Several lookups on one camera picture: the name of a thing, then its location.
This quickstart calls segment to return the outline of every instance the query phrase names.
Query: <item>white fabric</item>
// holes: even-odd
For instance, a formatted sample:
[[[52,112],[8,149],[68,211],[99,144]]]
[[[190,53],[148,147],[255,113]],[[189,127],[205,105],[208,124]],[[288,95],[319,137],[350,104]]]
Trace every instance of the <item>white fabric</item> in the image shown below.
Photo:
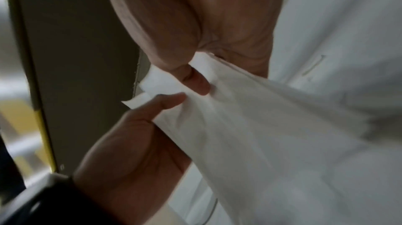
[[[145,93],[127,105],[187,93],[185,103],[154,122],[193,159],[233,223],[345,222],[339,193],[323,178],[351,154],[369,150],[358,137],[368,117],[322,101],[316,106],[206,54],[197,53],[191,65],[214,85],[211,95],[199,96],[152,67],[141,83]]]

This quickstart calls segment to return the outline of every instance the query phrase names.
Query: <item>finger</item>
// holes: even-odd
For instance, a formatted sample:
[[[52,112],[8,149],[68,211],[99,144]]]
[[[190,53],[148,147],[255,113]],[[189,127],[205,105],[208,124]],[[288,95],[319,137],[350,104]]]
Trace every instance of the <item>finger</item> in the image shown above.
[[[187,98],[185,93],[176,93],[172,95],[159,94],[152,100],[139,108],[136,108],[130,112],[130,119],[134,120],[153,120],[159,115],[162,110],[171,109],[180,105]]]
[[[211,90],[208,80],[189,64],[182,65],[169,73],[200,95],[207,95]]]

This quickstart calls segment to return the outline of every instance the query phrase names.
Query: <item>hand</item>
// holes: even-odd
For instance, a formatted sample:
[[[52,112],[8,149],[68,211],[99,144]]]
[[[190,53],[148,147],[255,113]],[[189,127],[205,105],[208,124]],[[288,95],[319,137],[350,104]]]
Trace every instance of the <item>hand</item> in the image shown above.
[[[188,63],[196,51],[215,54],[268,76],[273,30],[283,0],[111,0],[152,64],[201,95],[208,81]]]
[[[127,112],[87,153],[73,176],[84,194],[126,224],[143,224],[167,201],[190,158],[152,123],[183,93]]]

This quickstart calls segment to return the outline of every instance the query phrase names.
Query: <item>black sleeve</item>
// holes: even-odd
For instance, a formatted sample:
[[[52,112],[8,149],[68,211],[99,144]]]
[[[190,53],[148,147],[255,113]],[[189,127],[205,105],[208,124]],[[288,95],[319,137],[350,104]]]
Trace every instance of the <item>black sleeve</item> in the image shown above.
[[[71,179],[44,189],[24,204],[6,225],[121,224],[80,192]]]

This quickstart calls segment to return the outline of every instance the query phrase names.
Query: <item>dark gray surface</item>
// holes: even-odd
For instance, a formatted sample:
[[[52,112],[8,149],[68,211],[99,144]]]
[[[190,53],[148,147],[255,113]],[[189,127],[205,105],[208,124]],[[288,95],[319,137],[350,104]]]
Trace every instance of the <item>dark gray surface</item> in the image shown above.
[[[109,0],[20,0],[52,148],[70,175],[124,113],[138,47]]]

